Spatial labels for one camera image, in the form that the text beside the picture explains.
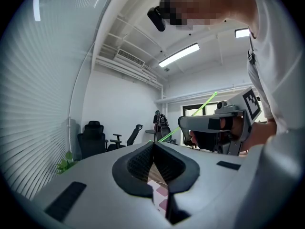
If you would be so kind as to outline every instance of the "green laser line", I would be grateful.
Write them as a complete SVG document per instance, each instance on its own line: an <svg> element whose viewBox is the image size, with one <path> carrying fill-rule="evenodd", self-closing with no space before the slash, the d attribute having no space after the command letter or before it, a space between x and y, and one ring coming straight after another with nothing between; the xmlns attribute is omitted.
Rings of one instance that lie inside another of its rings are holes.
<svg viewBox="0 0 305 229"><path fill-rule="evenodd" d="M205 102L205 104L203 104L192 116L195 116L200 110L202 110L215 96L217 95L217 92L215 92L212 97L210 97L208 99L208 101ZM178 131L180 129L180 127L177 127L176 129L174 129L171 133L169 133L168 135L166 135L164 138L162 138L159 142L163 142L164 140L166 140L169 136L171 136L172 134L174 134L176 131Z"/></svg>

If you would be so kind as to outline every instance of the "ceiling light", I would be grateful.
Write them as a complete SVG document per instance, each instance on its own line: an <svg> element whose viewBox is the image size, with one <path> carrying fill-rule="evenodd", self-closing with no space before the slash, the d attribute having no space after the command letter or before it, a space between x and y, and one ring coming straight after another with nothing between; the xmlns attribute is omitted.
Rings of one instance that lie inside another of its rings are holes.
<svg viewBox="0 0 305 229"><path fill-rule="evenodd" d="M235 30L235 37L236 38L245 37L245 36L250 36L250 31L249 31L248 28Z"/></svg>
<svg viewBox="0 0 305 229"><path fill-rule="evenodd" d="M170 63L172 63L172 62L174 62L174 61L176 61L176 60L178 60L178 59L180 59L180 58L182 58L182 57L184 57L184 56L186 56L186 55L188 55L190 53L198 51L199 49L200 48L199 48L197 43L193 44L193 45L191 45L191 46L189 46L187 48L184 48L181 51L175 53L174 55L168 57L167 59L161 61L159 63L159 65L163 68L163 67L169 65Z"/></svg>

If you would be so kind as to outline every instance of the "white ceiling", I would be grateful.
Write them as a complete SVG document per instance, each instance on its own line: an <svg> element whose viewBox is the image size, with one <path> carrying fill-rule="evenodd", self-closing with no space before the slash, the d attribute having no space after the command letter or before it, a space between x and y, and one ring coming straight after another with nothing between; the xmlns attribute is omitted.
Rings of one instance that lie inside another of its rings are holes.
<svg viewBox="0 0 305 229"><path fill-rule="evenodd" d="M164 32L159 32L147 16L148 10L158 3L159 0L129 0L117 15L101 55L112 58L116 50L122 48L167 77L193 67L204 69L211 62L221 64L225 57L246 54L248 51L249 38L237 39L234 35L236 29L245 28L246 25L236 21L228 20L216 26L195 26L191 31L167 25ZM167 56L194 43L199 44L200 50L168 65L166 68L170 69L169 72L158 65Z"/></svg>

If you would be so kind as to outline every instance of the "green plant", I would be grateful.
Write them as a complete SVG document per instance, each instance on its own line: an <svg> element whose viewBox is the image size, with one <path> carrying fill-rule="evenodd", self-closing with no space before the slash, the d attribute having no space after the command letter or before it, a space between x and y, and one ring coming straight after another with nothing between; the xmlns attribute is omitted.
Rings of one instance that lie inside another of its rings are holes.
<svg viewBox="0 0 305 229"><path fill-rule="evenodd" d="M72 153L70 151L66 153L65 158L66 159L62 159L59 164L56 164L58 175L64 173L77 163L77 161L72 161Z"/></svg>

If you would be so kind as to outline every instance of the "chair armrest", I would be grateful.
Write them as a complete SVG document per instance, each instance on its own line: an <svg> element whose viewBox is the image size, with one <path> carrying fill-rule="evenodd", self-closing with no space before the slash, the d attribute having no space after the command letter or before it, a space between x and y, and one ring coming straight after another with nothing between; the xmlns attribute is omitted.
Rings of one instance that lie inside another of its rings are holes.
<svg viewBox="0 0 305 229"><path fill-rule="evenodd" d="M112 143L122 143L121 141L118 140L110 140Z"/></svg>

